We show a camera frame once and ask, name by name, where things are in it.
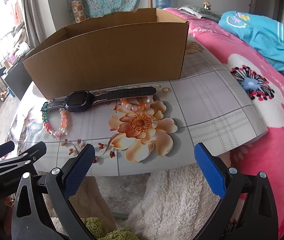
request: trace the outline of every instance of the smartwatch screen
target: smartwatch screen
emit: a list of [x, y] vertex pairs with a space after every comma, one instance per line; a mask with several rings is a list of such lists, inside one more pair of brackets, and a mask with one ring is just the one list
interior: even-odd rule
[[79, 92], [79, 93], [72, 93], [68, 96], [67, 105], [68, 106], [75, 106], [75, 105], [82, 105], [85, 103], [87, 97], [87, 92]]

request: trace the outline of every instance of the green fabric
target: green fabric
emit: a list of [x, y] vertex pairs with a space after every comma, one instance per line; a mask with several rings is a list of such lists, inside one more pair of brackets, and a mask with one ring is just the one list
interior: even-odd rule
[[99, 239], [105, 236], [105, 225], [102, 219], [97, 217], [82, 218], [84, 225], [91, 231], [95, 238]]
[[82, 221], [98, 240], [139, 240], [130, 228], [119, 228], [105, 235], [105, 225], [98, 217], [82, 218]]
[[139, 238], [129, 228], [120, 228], [99, 240], [139, 240]]

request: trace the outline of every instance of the screw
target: screw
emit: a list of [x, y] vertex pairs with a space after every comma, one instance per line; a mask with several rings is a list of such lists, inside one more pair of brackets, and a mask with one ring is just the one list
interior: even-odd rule
[[51, 171], [51, 173], [52, 173], [53, 175], [59, 174], [59, 173], [60, 173], [60, 169], [59, 169], [59, 168], [55, 168], [55, 169], [53, 169], [53, 170]]
[[23, 174], [23, 179], [27, 179], [29, 177], [29, 172]]
[[236, 170], [236, 168], [229, 168], [229, 172], [231, 174], [236, 174], [238, 171]]
[[261, 171], [259, 174], [260, 174], [261, 178], [266, 178], [266, 173], [265, 172]]

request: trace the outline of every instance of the blue gripper pad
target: blue gripper pad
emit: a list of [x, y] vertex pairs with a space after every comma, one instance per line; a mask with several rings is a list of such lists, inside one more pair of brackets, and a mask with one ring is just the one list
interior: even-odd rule
[[80, 154], [74, 158], [74, 162], [70, 165], [70, 170], [64, 178], [63, 195], [66, 199], [76, 194], [94, 158], [95, 149], [91, 144], [87, 144]]
[[225, 178], [221, 174], [209, 154], [209, 151], [206, 149], [203, 143], [198, 143], [197, 145], [195, 145], [194, 157], [196, 162], [203, 172], [213, 193], [215, 195], [219, 195], [220, 198], [223, 198], [226, 193]]

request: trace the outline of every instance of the black clamp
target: black clamp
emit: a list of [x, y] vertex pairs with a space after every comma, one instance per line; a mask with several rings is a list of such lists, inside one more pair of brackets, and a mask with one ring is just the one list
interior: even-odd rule
[[[0, 146], [0, 158], [14, 150], [14, 143], [9, 141]], [[18, 157], [0, 161], [0, 199], [16, 192], [21, 175], [29, 171], [33, 175], [37, 172], [33, 166], [46, 153], [46, 145], [39, 142]]]
[[[245, 175], [227, 168], [203, 143], [195, 146], [194, 155], [213, 193], [221, 198], [194, 240], [277, 240], [278, 216], [267, 175]], [[223, 235], [242, 193], [247, 196], [240, 217], [234, 230]]]
[[[95, 240], [69, 202], [90, 169], [95, 149], [87, 144], [76, 158], [46, 175], [22, 175], [12, 217], [12, 239], [81, 239]], [[49, 194], [55, 212], [68, 237], [56, 231], [42, 193]]]

